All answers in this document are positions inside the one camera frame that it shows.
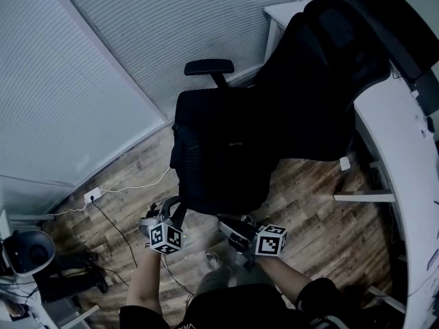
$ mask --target power cable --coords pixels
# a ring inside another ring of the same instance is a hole
[[[32,296],[33,294],[35,294],[35,292],[37,292],[37,291],[38,291],[38,287],[36,287],[36,288],[35,288],[35,289],[29,294],[29,296],[27,296],[27,299],[26,299],[26,301],[25,301],[24,306],[26,306],[29,297],[31,297],[31,296]]]
[[[127,186],[126,188],[122,188],[120,190],[106,190],[106,189],[101,189],[101,191],[106,191],[107,193],[120,193],[121,191],[124,191],[126,189],[140,189],[140,188],[149,188],[150,186],[154,186],[157,185],[158,183],[160,183],[162,181],[162,179],[165,177],[166,173],[169,172],[169,170],[171,169],[171,167],[169,167],[164,174],[161,176],[161,178],[159,180],[157,180],[155,183],[153,184],[148,184],[148,185],[142,185],[142,186]]]
[[[397,75],[397,76],[395,77],[395,70],[393,69],[393,66],[391,66],[391,68],[392,68],[392,77],[393,77],[394,80],[397,80],[397,79],[399,79],[399,78],[404,78],[404,76],[401,75],[401,74],[399,74],[399,75]]]
[[[121,236],[123,237],[123,239],[125,240],[125,242],[126,242],[126,244],[128,245],[128,247],[130,248],[130,251],[131,251],[131,256],[132,256],[132,260],[134,261],[134,264],[136,265],[136,268],[137,268],[137,262],[136,262],[136,259],[134,258],[134,252],[132,251],[132,248],[131,248],[131,245],[130,245],[130,243],[128,242],[128,240],[127,240],[127,238],[125,237],[125,235],[123,235],[123,232],[121,232],[118,228],[117,228],[117,226],[115,226],[115,224],[111,221],[111,219],[109,219],[106,215],[105,215],[105,213],[103,213],[102,212],[102,210],[99,208],[99,207],[97,207],[97,205],[95,204],[95,199],[93,199],[93,196],[91,197],[91,203],[93,204],[93,205],[95,205],[95,207],[99,210],[99,211],[101,211],[101,213],[103,214],[103,216],[105,217],[105,218],[107,218],[107,220],[111,223],[111,225],[121,234]]]
[[[123,280],[122,279],[122,277],[116,272],[116,271],[113,271],[112,269],[108,269],[108,268],[101,268],[101,269],[103,269],[104,271],[111,271],[111,272],[113,272],[114,274],[116,274],[116,276],[127,286],[127,287],[129,287],[130,285],[128,285],[128,283],[125,281],[125,280]]]
[[[5,293],[9,293],[10,295],[17,296],[17,297],[22,297],[22,298],[25,298],[25,299],[31,297],[37,290],[38,290],[38,287],[36,287],[30,294],[24,296],[24,295],[19,295],[18,293],[13,293],[13,292],[11,292],[9,290],[2,289],[0,287],[0,291],[4,291]]]
[[[161,261],[162,261],[162,263],[163,263],[163,266],[164,266],[165,269],[169,272],[169,274],[171,275],[171,277],[175,280],[175,282],[177,283],[177,285],[178,285],[181,289],[183,289],[184,291],[186,291],[186,292],[189,294],[189,296],[188,296],[187,299],[186,299],[186,310],[187,310],[188,307],[189,307],[189,303],[190,303],[190,301],[193,299],[193,297],[195,296],[195,294],[192,292],[192,290],[191,290],[186,284],[184,284],[184,283],[182,283],[182,282],[179,282],[179,281],[177,280],[177,278],[173,275],[173,273],[171,272],[171,270],[169,269],[169,267],[168,267],[168,265],[167,265],[167,261],[166,261],[166,256],[165,256],[165,255],[163,255],[163,257],[161,258]]]
[[[84,205],[83,208],[78,208],[77,210],[72,210],[72,209],[70,209],[70,210],[68,210],[68,211],[61,212],[61,213],[50,213],[50,214],[48,214],[47,216],[60,216],[60,215],[63,215],[63,214],[65,214],[65,213],[69,213],[69,212],[79,212],[79,211],[83,211],[83,210],[85,210],[86,207],[87,207],[87,203],[85,203],[85,205]]]

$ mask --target electrical outlet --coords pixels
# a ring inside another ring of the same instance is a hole
[[[89,191],[87,194],[84,195],[84,199],[87,204],[91,204],[92,196],[93,196],[93,201],[100,199],[102,197],[101,189],[99,187],[94,188],[93,190]]]

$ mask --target chair backrest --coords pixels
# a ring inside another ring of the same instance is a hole
[[[339,0],[308,3],[255,77],[276,114],[278,156],[345,156],[355,134],[354,100],[389,74],[382,44],[356,10]]]
[[[291,19],[255,84],[281,97],[299,87],[313,101],[336,91],[331,101],[347,110],[389,74],[383,45],[360,13],[344,1],[313,0]]]
[[[278,158],[264,140],[266,119],[254,118],[254,99],[242,88],[180,94],[171,168],[187,208],[242,215],[265,201]]]

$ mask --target white cable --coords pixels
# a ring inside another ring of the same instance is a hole
[[[60,215],[63,215],[64,213],[69,213],[70,211],[71,212],[79,212],[79,211],[83,211],[83,210],[85,210],[85,208],[87,207],[87,203],[85,203],[85,205],[84,205],[84,207],[83,208],[78,208],[77,210],[68,210],[68,211],[65,211],[65,212],[61,212],[61,213],[56,213],[56,214],[49,214],[49,215],[47,215],[47,216],[60,216]]]
[[[123,188],[121,190],[106,190],[106,189],[100,189],[101,191],[106,191],[107,193],[120,193],[121,191],[124,191],[126,189],[140,189],[140,188],[148,188],[150,186],[154,186],[157,185],[158,183],[160,183],[162,181],[162,179],[165,177],[166,173],[169,172],[169,170],[171,169],[171,167],[168,167],[168,169],[164,172],[164,174],[161,176],[161,178],[153,183],[153,184],[149,184],[149,185],[143,185],[143,186],[127,186],[126,188]],[[63,215],[64,213],[69,213],[69,212],[79,212],[79,211],[83,211],[85,210],[85,208],[87,207],[87,203],[85,203],[83,208],[78,208],[77,210],[68,210],[65,212],[61,212],[61,213],[56,213],[56,214],[48,214],[47,216],[60,216]]]
[[[166,173],[169,172],[169,170],[171,169],[171,167],[169,167],[164,174],[161,176],[161,178],[159,180],[157,180],[157,182],[153,183],[153,184],[148,184],[148,185],[143,185],[143,186],[127,186],[126,188],[120,189],[120,190],[106,190],[106,189],[101,189],[101,191],[106,191],[107,193],[120,193],[121,191],[124,191],[126,189],[140,189],[140,188],[149,188],[150,186],[154,186],[157,185],[158,183],[160,183],[163,179],[163,177],[165,177]]]

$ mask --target chair armrest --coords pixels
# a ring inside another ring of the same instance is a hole
[[[235,68],[230,60],[209,58],[186,63],[185,75],[200,75],[212,73],[233,73]]]

